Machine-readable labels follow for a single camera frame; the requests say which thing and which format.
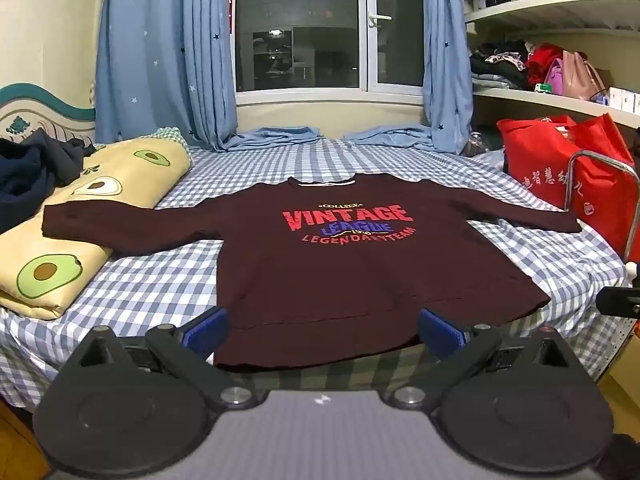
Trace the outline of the maroon vintage league sweater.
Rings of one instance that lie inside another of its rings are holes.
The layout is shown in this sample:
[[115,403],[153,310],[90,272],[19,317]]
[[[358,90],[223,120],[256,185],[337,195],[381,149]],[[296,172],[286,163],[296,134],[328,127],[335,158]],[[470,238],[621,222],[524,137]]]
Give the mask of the maroon vintage league sweater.
[[101,243],[145,256],[220,240],[216,297],[230,324],[218,366],[315,366],[408,344],[427,309],[457,327],[503,325],[548,295],[476,222],[576,233],[570,212],[389,174],[256,184],[189,208],[129,206]]

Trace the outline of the dark navy clothes pile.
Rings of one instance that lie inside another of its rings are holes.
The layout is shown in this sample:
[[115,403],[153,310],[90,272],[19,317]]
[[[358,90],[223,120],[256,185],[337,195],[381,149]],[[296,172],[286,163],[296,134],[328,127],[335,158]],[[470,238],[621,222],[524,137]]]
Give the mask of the dark navy clothes pile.
[[0,232],[32,218],[55,188],[78,179],[84,159],[95,151],[91,142],[56,140],[43,128],[20,143],[2,139]]

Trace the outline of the black clothes on shelf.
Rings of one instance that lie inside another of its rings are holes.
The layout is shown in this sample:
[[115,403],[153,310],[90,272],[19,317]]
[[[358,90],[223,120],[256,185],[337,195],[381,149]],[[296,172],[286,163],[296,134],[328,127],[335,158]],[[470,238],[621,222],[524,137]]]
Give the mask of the black clothes on shelf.
[[515,88],[526,90],[528,57],[529,48],[523,40],[485,42],[470,55],[471,72],[476,76],[499,76]]

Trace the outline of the blue white checked bedsheet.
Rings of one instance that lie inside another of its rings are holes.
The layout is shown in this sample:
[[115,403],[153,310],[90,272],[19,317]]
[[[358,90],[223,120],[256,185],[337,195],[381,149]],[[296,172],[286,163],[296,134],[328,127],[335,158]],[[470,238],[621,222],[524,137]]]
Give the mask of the blue white checked bedsheet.
[[[188,174],[164,198],[167,207],[189,207],[207,197],[241,191],[255,183],[276,184],[288,178],[304,182],[346,180],[355,174],[391,174],[408,180],[428,179],[474,190],[529,208],[542,201],[518,182],[481,159],[430,153],[414,148],[359,146],[320,140],[257,151],[191,153]],[[525,231],[504,222],[480,224],[478,230],[544,290],[549,303],[513,323],[524,335],[549,324],[572,345],[592,376],[601,375],[631,332],[631,322],[600,314],[597,292],[626,281],[620,258],[592,229],[578,235]],[[102,266],[76,301],[53,321],[1,313],[1,393],[18,408],[31,410],[91,327],[110,326],[122,336],[148,328],[180,325],[211,306],[216,292],[220,244],[206,240],[171,252],[111,260]],[[320,389],[396,387],[430,364],[422,346],[290,372],[256,374],[257,385]]]

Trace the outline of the red fabric tote bag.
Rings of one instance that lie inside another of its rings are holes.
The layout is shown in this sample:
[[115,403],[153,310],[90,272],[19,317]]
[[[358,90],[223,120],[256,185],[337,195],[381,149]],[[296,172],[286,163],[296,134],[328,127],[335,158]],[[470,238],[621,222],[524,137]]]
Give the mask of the red fabric tote bag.
[[[570,156],[578,151],[594,151],[626,162],[634,159],[610,115],[584,122],[570,116],[537,119],[503,119],[497,122],[501,133],[508,174],[541,200],[564,208],[565,182]],[[639,230],[636,237],[639,260]]]

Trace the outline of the green checked pillow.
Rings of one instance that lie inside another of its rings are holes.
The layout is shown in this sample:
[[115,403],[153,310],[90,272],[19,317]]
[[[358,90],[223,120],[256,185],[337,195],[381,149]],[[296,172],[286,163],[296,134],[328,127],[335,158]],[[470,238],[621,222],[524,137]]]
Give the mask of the green checked pillow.
[[189,158],[189,145],[177,127],[158,128],[152,133],[142,136],[142,143],[148,148],[159,150],[167,158],[171,155]]

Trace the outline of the pink handbag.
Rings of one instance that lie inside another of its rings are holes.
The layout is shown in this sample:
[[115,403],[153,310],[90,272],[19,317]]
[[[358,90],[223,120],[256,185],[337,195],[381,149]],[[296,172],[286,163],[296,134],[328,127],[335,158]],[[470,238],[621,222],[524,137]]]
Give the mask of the pink handbag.
[[578,52],[564,51],[554,60],[544,80],[553,94],[583,101],[595,101],[606,93],[600,74]]

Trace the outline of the red item on shelf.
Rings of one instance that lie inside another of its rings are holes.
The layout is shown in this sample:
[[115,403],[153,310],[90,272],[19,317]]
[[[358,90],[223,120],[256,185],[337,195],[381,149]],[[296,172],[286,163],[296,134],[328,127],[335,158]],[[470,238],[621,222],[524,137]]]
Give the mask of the red item on shelf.
[[556,44],[537,44],[525,63],[530,88],[542,84],[555,60],[562,60],[564,49]]

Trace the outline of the right blue star curtain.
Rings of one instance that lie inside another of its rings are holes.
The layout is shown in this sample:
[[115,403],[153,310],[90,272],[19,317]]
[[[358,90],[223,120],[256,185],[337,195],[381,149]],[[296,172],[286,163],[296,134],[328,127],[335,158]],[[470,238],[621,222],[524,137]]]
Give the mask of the right blue star curtain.
[[425,117],[434,149],[459,154],[472,131],[473,89],[464,0],[423,0]]

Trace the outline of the blue star curtain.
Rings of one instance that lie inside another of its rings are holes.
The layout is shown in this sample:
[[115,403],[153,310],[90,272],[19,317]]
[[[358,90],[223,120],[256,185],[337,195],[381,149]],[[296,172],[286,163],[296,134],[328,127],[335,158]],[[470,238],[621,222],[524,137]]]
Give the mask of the blue star curtain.
[[186,142],[236,150],[229,0],[104,0],[96,140],[176,127]]
[[459,154],[472,131],[473,89],[464,0],[423,0],[425,117],[434,149]]

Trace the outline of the left blue star curtain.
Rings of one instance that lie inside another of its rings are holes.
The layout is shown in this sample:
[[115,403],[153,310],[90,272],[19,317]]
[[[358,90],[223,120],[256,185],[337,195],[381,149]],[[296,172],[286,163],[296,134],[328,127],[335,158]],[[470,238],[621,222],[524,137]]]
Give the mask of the left blue star curtain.
[[176,127],[186,142],[236,150],[229,0],[104,0],[96,140]]

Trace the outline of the teal trimmed headboard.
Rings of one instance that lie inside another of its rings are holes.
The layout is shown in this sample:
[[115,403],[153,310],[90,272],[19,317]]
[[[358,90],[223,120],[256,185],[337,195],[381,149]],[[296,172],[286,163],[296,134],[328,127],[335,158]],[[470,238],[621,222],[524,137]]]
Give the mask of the teal trimmed headboard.
[[96,112],[71,106],[36,84],[9,84],[0,91],[1,137],[20,143],[36,130],[60,141],[93,144]]

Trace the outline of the white framed window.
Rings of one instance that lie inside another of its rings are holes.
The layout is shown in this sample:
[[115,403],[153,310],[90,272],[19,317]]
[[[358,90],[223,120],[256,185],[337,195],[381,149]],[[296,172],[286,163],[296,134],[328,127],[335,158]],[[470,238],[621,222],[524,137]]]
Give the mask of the white framed window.
[[417,96],[423,0],[232,0],[236,90]]

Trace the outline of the silver metal chair frame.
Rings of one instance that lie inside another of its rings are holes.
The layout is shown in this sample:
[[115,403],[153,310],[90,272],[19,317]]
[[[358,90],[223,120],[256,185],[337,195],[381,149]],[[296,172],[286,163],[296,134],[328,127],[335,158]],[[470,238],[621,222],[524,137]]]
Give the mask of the silver metal chair frame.
[[634,260],[639,177],[633,166],[594,151],[578,151],[567,165],[564,208],[595,229],[623,262]]

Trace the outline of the white curved wall shelf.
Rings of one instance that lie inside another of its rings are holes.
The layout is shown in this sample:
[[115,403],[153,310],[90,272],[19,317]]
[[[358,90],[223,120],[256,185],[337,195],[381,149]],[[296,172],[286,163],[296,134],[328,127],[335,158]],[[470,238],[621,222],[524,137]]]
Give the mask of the white curved wall shelf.
[[[622,130],[639,127],[639,0],[514,0],[470,9],[465,14],[472,49],[526,44],[529,68],[522,84],[474,84],[474,120],[533,118],[567,114],[574,119],[608,113]],[[597,96],[579,99],[562,87],[560,66],[577,75],[577,63],[596,76],[576,84],[600,82]]]

